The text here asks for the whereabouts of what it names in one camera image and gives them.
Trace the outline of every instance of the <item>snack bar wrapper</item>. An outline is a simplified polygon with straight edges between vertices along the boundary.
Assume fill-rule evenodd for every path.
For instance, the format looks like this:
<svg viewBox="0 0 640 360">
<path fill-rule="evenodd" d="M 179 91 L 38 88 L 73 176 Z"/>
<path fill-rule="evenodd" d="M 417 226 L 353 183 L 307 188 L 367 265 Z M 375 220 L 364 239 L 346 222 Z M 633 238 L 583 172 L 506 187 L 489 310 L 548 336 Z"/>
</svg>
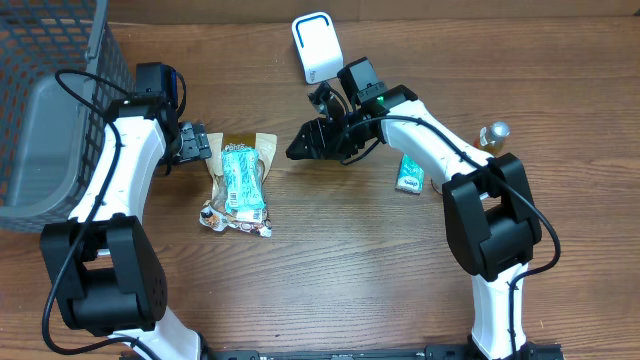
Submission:
<svg viewBox="0 0 640 360">
<path fill-rule="evenodd" d="M 215 133 L 207 138 L 213 153 L 206 160 L 213 189 L 200 211 L 200 223 L 216 232 L 231 228 L 271 237 L 262 183 L 276 154 L 277 137 Z"/>
</svg>

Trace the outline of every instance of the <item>gray plastic basket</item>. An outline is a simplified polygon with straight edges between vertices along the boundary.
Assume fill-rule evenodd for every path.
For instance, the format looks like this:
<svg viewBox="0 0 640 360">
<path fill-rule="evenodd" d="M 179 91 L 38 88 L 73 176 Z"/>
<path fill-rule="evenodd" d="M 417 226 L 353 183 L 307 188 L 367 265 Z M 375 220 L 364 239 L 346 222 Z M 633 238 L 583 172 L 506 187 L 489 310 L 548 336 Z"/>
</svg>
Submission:
<svg viewBox="0 0 640 360">
<path fill-rule="evenodd" d="M 85 70 L 133 88 L 106 17 L 106 0 L 0 0 L 0 228 L 39 232 L 84 195 L 104 124 L 53 73 Z M 62 80 L 100 109 L 121 96 L 78 75 Z"/>
</svg>

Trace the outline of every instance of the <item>black cable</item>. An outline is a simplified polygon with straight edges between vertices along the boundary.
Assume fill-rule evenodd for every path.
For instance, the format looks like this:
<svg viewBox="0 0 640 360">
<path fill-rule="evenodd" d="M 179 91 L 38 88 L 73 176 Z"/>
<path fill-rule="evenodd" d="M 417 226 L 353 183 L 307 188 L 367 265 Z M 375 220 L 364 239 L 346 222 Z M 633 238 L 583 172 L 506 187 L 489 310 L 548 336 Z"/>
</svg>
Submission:
<svg viewBox="0 0 640 360">
<path fill-rule="evenodd" d="M 178 107 L 178 110 L 176 110 L 176 116 L 178 119 L 180 119 L 180 116 L 182 116 L 184 109 L 187 107 L 187 84 L 184 82 L 184 77 L 182 77 L 182 74 L 177 72 L 176 69 L 173 69 L 173 71 L 176 72 L 176 76 L 178 76 L 178 79 L 180 79 L 180 82 L 182 83 L 182 100 L 180 100 L 180 107 Z"/>
<path fill-rule="evenodd" d="M 344 161 L 345 161 L 345 159 L 342 159 L 342 160 L 340 160 L 340 164 L 342 164 L 342 165 L 344 165 L 344 166 L 348 166 L 348 165 L 353 164 L 354 162 L 358 162 L 358 161 L 360 161 L 360 160 L 364 159 L 364 157 L 365 157 L 365 156 L 367 156 L 367 155 L 369 155 L 369 153 L 370 153 L 371 151 L 373 151 L 373 149 L 375 149 L 375 147 L 376 147 L 376 146 L 378 146 L 378 144 L 380 144 L 380 139 L 377 139 L 377 140 L 376 140 L 376 142 L 374 142 L 373 144 L 371 144 L 371 146 L 369 146 L 369 147 L 367 148 L 367 150 L 365 150 L 365 151 L 362 153 L 362 155 L 358 156 L 357 158 L 355 158 L 355 159 L 353 159 L 353 160 L 351 160 L 351 161 L 349 161 L 349 162 L 344 162 Z"/>
<path fill-rule="evenodd" d="M 351 95 L 351 108 L 353 109 L 353 112 L 356 111 L 356 96 L 358 95 L 358 93 L 354 93 L 353 95 Z"/>
<path fill-rule="evenodd" d="M 128 94 L 126 90 L 124 90 L 121 87 L 111 83 L 110 81 L 108 81 L 106 79 L 103 79 L 103 78 L 100 78 L 100 77 L 98 77 L 96 75 L 93 75 L 93 74 L 90 74 L 90 73 L 86 73 L 84 71 L 73 70 L 73 69 L 63 69 L 63 70 L 58 70 L 55 73 L 56 81 L 58 82 L 58 84 L 60 84 L 60 86 L 67 93 L 69 93 L 69 95 L 74 97 L 76 100 L 80 101 L 82 104 L 87 106 L 89 109 L 91 109 L 92 111 L 94 111 L 98 115 L 102 116 L 103 119 L 104 119 L 104 114 L 97 107 L 95 107 L 93 104 L 89 103 L 84 98 L 82 98 L 80 95 L 78 95 L 73 90 L 71 90 L 60 79 L 60 75 L 61 74 L 78 74 L 78 75 L 87 76 L 87 77 L 92 78 L 92 79 L 94 79 L 96 81 L 102 82 L 102 83 L 107 84 L 109 86 L 113 86 L 116 90 L 118 90 L 118 91 L 120 91 L 120 92 L 122 92 L 124 94 Z M 135 344 L 135 346 L 138 346 L 140 348 L 140 350 L 142 350 L 145 354 L 147 354 L 147 356 L 149 356 L 152 360 L 160 360 L 160 358 L 151 349 L 149 349 L 149 347 L 147 347 L 145 344 L 139 342 L 138 339 L 132 338 L 130 336 L 121 336 L 121 337 L 117 337 L 117 338 L 111 338 L 111 339 L 107 339 L 107 340 L 104 340 L 104 341 L 100 341 L 100 342 L 95 343 L 95 344 L 83 346 L 83 347 L 80 347 L 80 348 L 77 348 L 77 349 L 65 349 L 65 348 L 62 348 L 62 347 L 56 345 L 53 342 L 53 339 L 51 338 L 51 333 L 50 333 L 50 330 L 49 330 L 49 320 L 51 318 L 51 310 L 53 308 L 53 301 L 55 300 L 56 294 L 58 293 L 58 289 L 60 288 L 60 284 L 62 284 L 62 280 L 64 278 L 64 275 L 66 274 L 67 269 L 69 268 L 69 264 L 71 263 L 71 260 L 73 259 L 74 255 L 76 254 L 76 250 L 78 249 L 78 246 L 80 246 L 80 243 L 83 241 L 84 234 L 87 232 L 87 229 L 89 228 L 89 225 L 91 224 L 91 222 L 95 218 L 96 214 L 98 213 L 98 210 L 100 209 L 100 206 L 102 206 L 102 202 L 104 201 L 104 196 L 107 193 L 107 189 L 109 188 L 109 183 L 111 182 L 111 179 L 113 179 L 113 175 L 114 175 L 114 173 L 116 171 L 116 167 L 118 165 L 118 159 L 120 158 L 120 151 L 121 151 L 121 147 L 122 147 L 122 140 L 120 138 L 120 133 L 118 132 L 118 129 L 113 124 L 113 122 L 109 121 L 109 122 L 107 122 L 107 125 L 113 131 L 113 135 L 114 135 L 115 140 L 116 140 L 115 151 L 114 151 L 114 154 L 113 154 L 113 160 L 111 161 L 111 165 L 109 166 L 109 170 L 107 172 L 107 176 L 105 177 L 104 183 L 102 184 L 102 187 L 100 188 L 100 191 L 98 192 L 98 195 L 96 195 L 95 202 L 94 202 L 93 206 L 91 207 L 91 210 L 89 211 L 89 214 L 87 215 L 87 218 L 85 219 L 85 222 L 82 223 L 82 225 L 80 226 L 80 230 L 78 231 L 78 235 L 73 240 L 71 248 L 69 249 L 69 252 L 67 253 L 67 257 L 64 259 L 62 267 L 60 268 L 60 271 L 58 272 L 58 275 L 56 276 L 56 279 L 54 280 L 53 285 L 51 286 L 51 291 L 49 291 L 49 296 L 47 297 L 47 302 L 46 302 L 46 305 L 44 307 L 44 312 L 42 314 L 42 338 L 43 338 L 45 344 L 47 344 L 47 346 L 49 347 L 49 349 L 51 349 L 52 351 L 54 351 L 54 352 L 56 352 L 58 354 L 61 354 L 61 355 L 78 355 L 78 354 L 86 353 L 86 352 L 89 352 L 89 351 L 92 351 L 92 350 L 100 349 L 100 348 L 105 347 L 107 345 L 111 345 L 111 344 L 115 344 L 115 343 L 128 342 L 128 343 Z"/>
<path fill-rule="evenodd" d="M 348 113 L 349 113 L 349 111 L 350 111 L 350 110 L 349 110 L 349 104 L 347 104 L 347 102 L 344 100 L 344 98 L 342 97 L 342 95 L 340 95 L 340 93 L 339 93 L 336 89 L 332 88 L 331 86 L 329 86 L 329 91 L 330 91 L 331 93 L 333 93 L 333 95 L 335 95 L 335 97 L 337 97 L 337 98 L 338 98 L 338 100 L 340 100 L 340 103 L 342 104 L 342 107 L 344 107 L 344 113 L 345 113 L 345 115 L 346 115 L 346 114 L 348 114 Z"/>
<path fill-rule="evenodd" d="M 329 116 L 329 106 L 327 105 L 327 102 L 324 101 L 322 98 L 320 98 L 320 104 L 322 105 L 321 113 L 327 117 L 327 120 L 331 120 L 331 117 Z"/>
<path fill-rule="evenodd" d="M 381 116 L 377 118 L 365 119 L 345 129 L 345 131 L 342 132 L 341 138 L 344 138 L 348 132 L 350 132 L 351 130 L 353 130 L 353 128 L 357 126 L 361 126 L 361 125 L 376 122 L 376 121 L 382 121 L 382 120 L 400 120 L 400 121 L 407 121 L 407 122 L 412 122 L 418 125 L 422 125 L 428 128 L 429 130 L 431 130 L 434 134 L 436 134 L 445 144 L 447 144 L 447 146 L 451 148 L 451 150 L 453 150 L 453 152 L 455 152 L 458 156 L 460 156 L 462 160 L 466 161 L 468 164 L 470 164 L 471 166 L 475 167 L 478 170 L 484 169 L 482 165 L 473 161 L 473 159 L 471 159 L 469 155 L 467 155 L 467 153 L 460 150 L 460 148 L 458 148 L 453 143 L 453 141 L 451 141 L 446 135 L 444 135 L 437 127 L 420 118 L 400 116 L 400 115 L 386 115 L 386 116 Z M 558 234 L 556 233 L 555 229 L 553 228 L 549 220 L 542 214 L 542 212 L 540 212 L 540 210 L 538 210 L 531 202 L 525 199 L 522 195 L 520 195 L 520 193 L 518 193 L 511 186 L 505 183 L 497 175 L 493 173 L 489 173 L 489 174 L 491 174 L 491 176 L 493 177 L 493 180 L 496 182 L 496 184 L 498 184 L 500 188 L 502 188 L 503 190 L 507 191 L 509 194 L 511 194 L 518 200 L 520 200 L 520 202 L 522 202 L 526 207 L 529 208 L 529 210 L 531 210 L 534 213 L 534 215 L 538 218 L 538 220 L 540 220 L 542 225 L 544 225 L 544 227 L 549 232 L 549 235 L 551 236 L 551 240 L 553 241 L 553 246 L 554 246 L 553 258 L 551 259 L 551 261 L 549 261 L 549 263 L 547 263 L 546 265 L 540 266 L 538 268 L 526 271 L 520 275 L 517 275 L 509 284 L 509 335 L 511 337 L 511 352 L 513 355 L 513 359 L 516 359 L 517 352 L 518 352 L 516 349 L 516 334 L 514 331 L 514 328 L 515 328 L 514 292 L 515 292 L 516 284 L 518 283 L 518 281 L 524 279 L 525 277 L 543 273 L 553 268 L 558 263 L 558 260 L 560 260 L 560 254 L 561 254 L 560 239 L 558 238 Z"/>
<path fill-rule="evenodd" d="M 100 115 L 101 118 L 104 118 L 104 113 L 102 112 L 102 110 L 98 109 L 95 105 L 93 105 L 92 103 L 88 102 L 87 100 L 85 100 L 82 96 L 78 95 L 75 91 L 71 90 L 67 84 L 65 84 L 62 79 L 60 79 L 60 75 L 62 74 L 76 74 L 76 75 L 82 75 L 82 76 L 86 76 L 90 79 L 93 79 L 97 82 L 101 82 L 105 85 L 109 85 L 110 87 L 118 90 L 119 92 L 125 94 L 125 95 L 129 95 L 129 92 L 123 88 L 121 88 L 120 86 L 114 84 L 113 82 L 107 80 L 107 79 L 103 79 L 97 75 L 88 73 L 86 71 L 80 71 L 80 70 L 75 70 L 75 69 L 60 69 L 58 71 L 56 71 L 54 77 L 56 79 L 56 81 L 58 82 L 58 85 L 60 85 L 60 87 L 62 87 L 62 89 L 64 89 L 64 91 L 66 91 L 69 95 L 71 95 L 74 99 L 80 101 L 82 103 L 82 105 L 86 106 L 87 108 L 89 108 L 91 111 L 95 112 L 96 114 Z"/>
</svg>

